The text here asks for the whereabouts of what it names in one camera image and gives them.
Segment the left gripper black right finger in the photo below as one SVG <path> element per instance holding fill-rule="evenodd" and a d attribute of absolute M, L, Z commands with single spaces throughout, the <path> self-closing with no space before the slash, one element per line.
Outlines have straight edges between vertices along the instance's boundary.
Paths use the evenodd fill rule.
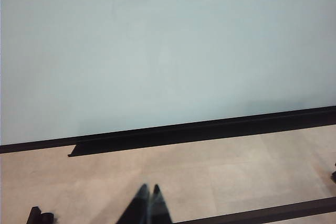
<path fill-rule="evenodd" d="M 150 200 L 150 223 L 172 224 L 172 219 L 158 184 L 155 184 Z"/>

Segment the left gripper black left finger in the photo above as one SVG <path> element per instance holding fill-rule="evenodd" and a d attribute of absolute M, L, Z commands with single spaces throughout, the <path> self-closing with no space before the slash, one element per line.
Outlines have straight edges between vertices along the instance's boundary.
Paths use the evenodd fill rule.
<path fill-rule="evenodd" d="M 149 187 L 147 184 L 143 184 L 118 219 L 117 224 L 147 223 L 149 199 Z"/>

